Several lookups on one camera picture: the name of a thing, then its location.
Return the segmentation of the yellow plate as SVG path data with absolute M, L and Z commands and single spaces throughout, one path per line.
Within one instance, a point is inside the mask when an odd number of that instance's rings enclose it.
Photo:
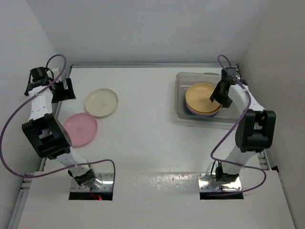
M 217 112 L 222 108 L 222 106 L 220 105 L 220 106 L 218 106 L 216 109 L 214 109 L 214 110 L 212 110 L 212 111 L 209 111 L 209 112 L 199 112 L 199 111 L 197 111 L 197 110 L 191 108 L 191 106 L 190 106 L 187 102 L 185 102 L 185 105 L 186 105 L 186 107 L 187 107 L 190 111 L 196 112 L 196 113 L 199 113 L 199 114 L 217 113 Z
M 222 106 L 217 101 L 211 101 L 210 97 L 215 87 L 208 83 L 196 83 L 189 87 L 185 94 L 187 105 L 199 113 L 212 113 Z

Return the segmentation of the purple plate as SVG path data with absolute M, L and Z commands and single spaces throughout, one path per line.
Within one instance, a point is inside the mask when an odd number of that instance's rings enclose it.
M 218 111 L 217 113 L 211 113 L 211 114 L 199 114 L 199 113 L 190 111 L 188 108 L 187 108 L 187 110 L 188 110 L 192 115 L 196 115 L 196 116 L 199 116 L 199 117 L 212 117 L 212 116 L 217 115 L 218 112 L 219 112 L 219 111 Z

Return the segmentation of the pink plate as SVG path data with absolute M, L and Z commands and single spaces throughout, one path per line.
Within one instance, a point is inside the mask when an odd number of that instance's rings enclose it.
M 73 147 L 88 144 L 96 137 L 98 131 L 96 119 L 88 113 L 77 113 L 70 116 L 63 123 L 63 127 L 69 134 Z

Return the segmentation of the cream plate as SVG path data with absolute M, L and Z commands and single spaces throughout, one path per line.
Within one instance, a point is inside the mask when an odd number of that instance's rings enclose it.
M 101 88 L 87 96 L 84 107 L 89 114 L 102 118 L 115 112 L 118 102 L 118 96 L 113 90 Z

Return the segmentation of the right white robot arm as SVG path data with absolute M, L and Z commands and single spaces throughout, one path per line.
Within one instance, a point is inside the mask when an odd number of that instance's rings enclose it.
M 233 125 L 235 146 L 226 159 L 218 161 L 215 170 L 219 183 L 235 182 L 248 160 L 271 147 L 275 130 L 275 112 L 260 105 L 246 81 L 237 79 L 235 73 L 232 67 L 222 69 L 221 80 L 210 96 L 212 102 L 217 101 L 223 108 L 235 104 L 240 113 Z

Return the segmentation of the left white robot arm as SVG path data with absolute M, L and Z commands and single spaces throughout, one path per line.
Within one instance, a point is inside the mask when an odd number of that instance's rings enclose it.
M 71 79 L 50 86 L 54 76 L 47 67 L 31 69 L 25 95 L 31 101 L 31 113 L 27 123 L 21 126 L 35 152 L 41 158 L 60 162 L 68 167 L 68 173 L 79 186 L 94 188 L 96 174 L 87 160 L 73 151 L 72 141 L 63 125 L 54 116 L 52 104 L 75 99 Z

